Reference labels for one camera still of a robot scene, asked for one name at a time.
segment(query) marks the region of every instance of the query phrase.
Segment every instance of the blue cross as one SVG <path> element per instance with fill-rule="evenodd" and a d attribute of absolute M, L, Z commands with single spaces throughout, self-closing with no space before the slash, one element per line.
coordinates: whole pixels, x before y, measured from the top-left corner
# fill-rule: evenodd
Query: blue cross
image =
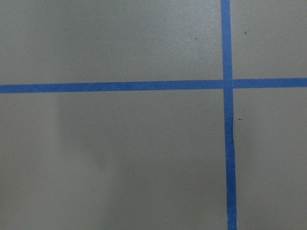
<path fill-rule="evenodd" d="M 59 84 L 0 85 L 0 93 L 43 92 L 99 92 L 149 90 L 224 90 L 224 131 L 226 150 L 226 188 L 228 230 L 237 230 L 236 214 L 236 158 L 233 140 L 234 103 L 233 89 L 307 87 L 307 78 L 286 79 L 233 79 L 230 0 L 221 0 L 222 14 L 222 80 L 174 80 L 134 82 L 94 82 Z"/>

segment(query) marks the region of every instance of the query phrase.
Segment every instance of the gray surface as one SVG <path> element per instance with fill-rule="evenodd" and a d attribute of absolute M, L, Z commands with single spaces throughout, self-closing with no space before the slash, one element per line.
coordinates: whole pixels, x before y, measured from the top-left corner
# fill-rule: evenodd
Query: gray surface
<path fill-rule="evenodd" d="M 218 0 L 2 0 L 0 84 L 221 79 Z"/>
<path fill-rule="evenodd" d="M 0 99 L 1 229 L 226 229 L 222 90 Z"/>
<path fill-rule="evenodd" d="M 306 89 L 235 90 L 239 230 L 307 228 L 306 114 Z"/>
<path fill-rule="evenodd" d="M 306 0 L 231 0 L 231 6 L 234 78 L 307 77 Z"/>

